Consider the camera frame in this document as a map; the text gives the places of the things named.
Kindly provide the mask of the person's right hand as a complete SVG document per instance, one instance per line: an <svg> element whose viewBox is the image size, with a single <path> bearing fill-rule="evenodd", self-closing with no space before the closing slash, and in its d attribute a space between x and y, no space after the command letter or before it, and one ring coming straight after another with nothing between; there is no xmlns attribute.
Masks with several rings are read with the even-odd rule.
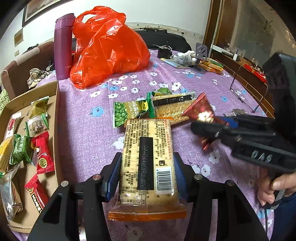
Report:
<svg viewBox="0 0 296 241"><path fill-rule="evenodd" d="M284 197L290 197L295 193L296 174L283 174L271 180L266 168L260 168L259 178L256 181L258 192L257 198L262 206L275 201L274 192L285 190Z"/></svg>

